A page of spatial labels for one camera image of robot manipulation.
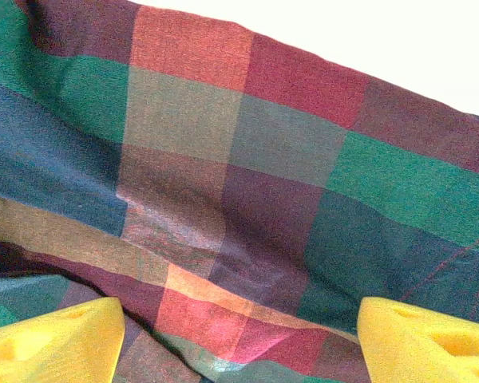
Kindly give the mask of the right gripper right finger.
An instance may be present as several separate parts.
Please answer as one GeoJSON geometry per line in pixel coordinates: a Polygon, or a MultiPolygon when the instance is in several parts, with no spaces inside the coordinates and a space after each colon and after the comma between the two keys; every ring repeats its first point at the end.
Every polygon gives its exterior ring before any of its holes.
{"type": "Polygon", "coordinates": [[[365,297],[358,339],[372,382],[479,382],[479,324],[365,297]]]}

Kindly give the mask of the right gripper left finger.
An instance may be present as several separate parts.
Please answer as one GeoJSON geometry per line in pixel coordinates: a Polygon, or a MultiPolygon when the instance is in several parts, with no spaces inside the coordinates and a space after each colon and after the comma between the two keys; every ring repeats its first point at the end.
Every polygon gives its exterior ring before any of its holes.
{"type": "Polygon", "coordinates": [[[125,337],[118,298],[0,327],[0,382],[111,382],[125,337]]]}

